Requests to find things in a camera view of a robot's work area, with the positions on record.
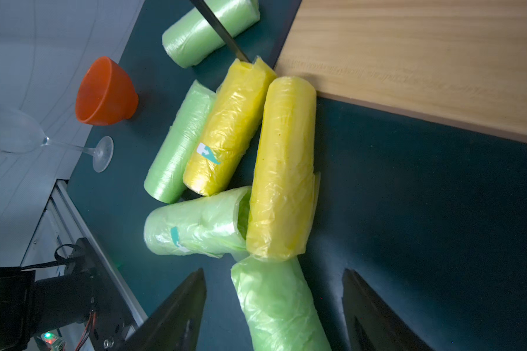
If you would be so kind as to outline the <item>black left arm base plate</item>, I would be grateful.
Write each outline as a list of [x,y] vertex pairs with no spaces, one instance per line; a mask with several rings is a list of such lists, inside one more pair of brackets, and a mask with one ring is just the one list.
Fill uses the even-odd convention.
[[135,326],[108,264],[86,238],[33,266],[30,336],[49,350],[116,350]]

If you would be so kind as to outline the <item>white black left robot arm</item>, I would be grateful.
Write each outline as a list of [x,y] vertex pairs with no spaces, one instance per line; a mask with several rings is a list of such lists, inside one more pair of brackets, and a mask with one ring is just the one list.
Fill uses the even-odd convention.
[[89,273],[39,281],[35,274],[0,268],[0,350],[24,350],[33,336],[82,323],[97,301]]

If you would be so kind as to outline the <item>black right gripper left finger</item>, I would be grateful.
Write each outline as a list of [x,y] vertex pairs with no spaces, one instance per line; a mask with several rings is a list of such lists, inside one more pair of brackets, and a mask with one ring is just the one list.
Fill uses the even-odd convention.
[[203,269],[191,273],[117,350],[195,350],[206,302]]

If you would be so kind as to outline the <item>yellow trash bag roll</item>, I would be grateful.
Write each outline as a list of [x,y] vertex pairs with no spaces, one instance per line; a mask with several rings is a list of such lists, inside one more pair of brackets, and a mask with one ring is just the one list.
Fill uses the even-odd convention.
[[228,187],[261,124],[266,94],[276,78],[259,56],[252,63],[233,62],[186,166],[187,188],[211,196]]
[[269,86],[256,157],[247,250],[282,262],[305,253],[319,197],[314,171],[317,96],[300,77]]

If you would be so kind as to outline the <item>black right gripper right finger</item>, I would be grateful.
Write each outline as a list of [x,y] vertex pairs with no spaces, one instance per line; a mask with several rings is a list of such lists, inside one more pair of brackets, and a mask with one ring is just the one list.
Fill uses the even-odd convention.
[[343,272],[343,311],[352,350],[430,350],[351,269]]

